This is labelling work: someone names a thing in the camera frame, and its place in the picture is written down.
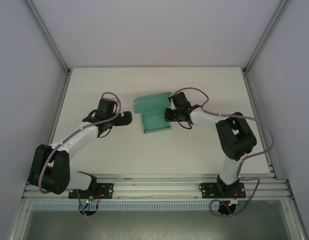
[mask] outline white enclosure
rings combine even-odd
[[[105,91],[133,112],[136,97],[182,87],[205,90],[211,111],[240,111],[270,125],[274,150],[242,171],[261,179],[255,200],[279,201],[291,239],[307,239],[295,203],[309,237],[309,0],[0,0],[0,240],[23,239],[35,201],[68,198],[26,185],[38,145],[75,130]],[[186,95],[192,104],[204,100]],[[250,125],[254,150],[268,147],[267,132]],[[137,114],[125,131],[87,145],[76,167],[131,198],[161,191],[163,201],[171,200],[164,198],[169,192],[175,201],[203,200],[197,181],[215,181],[223,161],[215,133],[193,129],[189,142],[173,123],[143,134]],[[158,151],[148,152],[154,145]],[[88,164],[80,163],[87,155]],[[136,174],[144,178],[115,176]],[[251,196],[255,183],[245,186]]]

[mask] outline green object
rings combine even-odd
[[[171,129],[170,122],[165,120],[165,110],[171,107],[169,97],[172,92],[137,97],[133,103],[135,114],[141,114],[145,134]]]

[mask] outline white wall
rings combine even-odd
[[[21,0],[0,0],[0,240],[8,237],[64,73]]]
[[[309,235],[309,0],[291,2],[251,76]]]
[[[34,0],[68,66],[245,67],[280,0]]]

